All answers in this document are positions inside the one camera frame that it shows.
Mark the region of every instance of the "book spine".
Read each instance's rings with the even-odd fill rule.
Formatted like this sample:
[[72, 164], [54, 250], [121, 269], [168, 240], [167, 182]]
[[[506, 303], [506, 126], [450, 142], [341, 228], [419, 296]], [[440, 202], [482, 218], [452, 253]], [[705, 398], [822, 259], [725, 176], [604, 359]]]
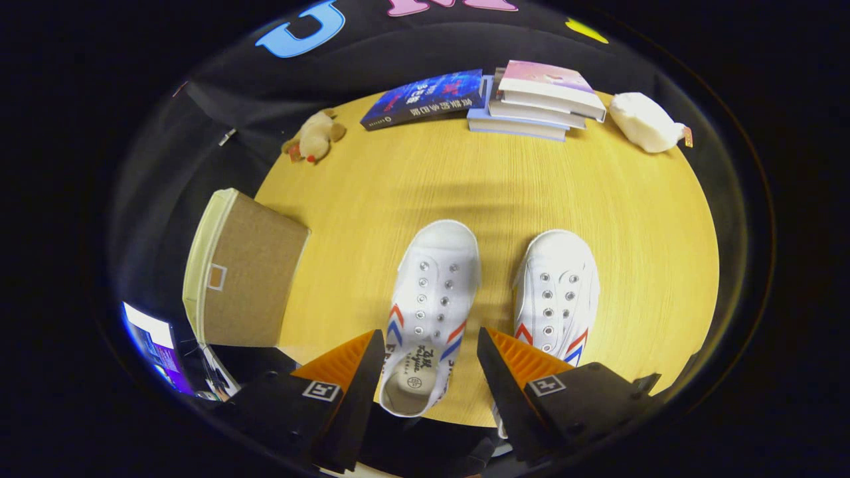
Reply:
[[388, 111], [385, 115], [380, 117], [363, 118], [363, 120], [360, 121], [360, 124], [363, 125], [363, 128], [365, 128], [366, 131], [375, 131], [376, 129], [382, 129], [410, 121], [412, 118], [412, 114], [410, 114], [407, 109], [404, 109]]
[[373, 117], [370, 120], [364, 119], [360, 124], [366, 131], [374, 131], [376, 129], [386, 128], [410, 120], [415, 120], [433, 115], [444, 113], [452, 113], [453, 111], [468, 110], [470, 108], [480, 108], [484, 105], [484, 101], [479, 96], [478, 92], [472, 92], [456, 100], [433, 101], [425, 102], [418, 105], [410, 105], [406, 108], [387, 113], [385, 117]]

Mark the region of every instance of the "pink book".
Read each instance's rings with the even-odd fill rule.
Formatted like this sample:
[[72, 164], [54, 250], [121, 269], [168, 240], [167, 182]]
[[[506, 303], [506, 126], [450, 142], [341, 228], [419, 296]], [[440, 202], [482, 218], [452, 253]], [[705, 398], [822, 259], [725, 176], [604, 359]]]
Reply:
[[562, 111], [599, 122], [605, 105], [578, 71], [530, 61], [510, 60], [499, 89], [505, 103]]

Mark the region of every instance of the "shoe insole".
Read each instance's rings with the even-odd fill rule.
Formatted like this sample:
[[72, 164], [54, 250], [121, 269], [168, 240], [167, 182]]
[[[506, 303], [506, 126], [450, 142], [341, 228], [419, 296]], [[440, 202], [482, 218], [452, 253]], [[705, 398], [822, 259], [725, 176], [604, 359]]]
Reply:
[[419, 345], [396, 364], [384, 388], [388, 404], [404, 414], [421, 413], [437, 383], [436, 351]]

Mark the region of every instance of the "blue book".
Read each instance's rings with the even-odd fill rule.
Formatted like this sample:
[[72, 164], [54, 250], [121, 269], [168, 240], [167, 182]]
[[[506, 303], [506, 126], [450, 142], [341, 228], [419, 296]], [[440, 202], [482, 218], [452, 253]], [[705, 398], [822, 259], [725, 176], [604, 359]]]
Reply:
[[496, 96], [493, 89], [493, 76], [484, 75], [484, 105], [480, 108], [469, 110], [467, 121], [469, 130], [484, 133], [518, 134], [520, 136], [532, 136], [535, 138], [555, 139], [562, 143], [566, 141], [566, 132], [569, 128], [549, 122], [539, 122], [518, 118], [493, 117], [490, 114], [489, 103]]
[[480, 108], [481, 70], [459, 71], [406, 84], [383, 94], [360, 120], [367, 131], [402, 122]]

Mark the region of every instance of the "monitor screen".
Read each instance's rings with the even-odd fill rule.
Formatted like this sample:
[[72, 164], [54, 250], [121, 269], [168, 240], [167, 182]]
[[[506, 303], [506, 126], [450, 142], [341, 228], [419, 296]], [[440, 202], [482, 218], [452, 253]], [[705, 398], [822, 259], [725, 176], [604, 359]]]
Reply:
[[124, 324], [145, 360], [173, 389], [194, 395], [175, 350], [171, 325], [134, 309], [126, 302], [123, 309]]

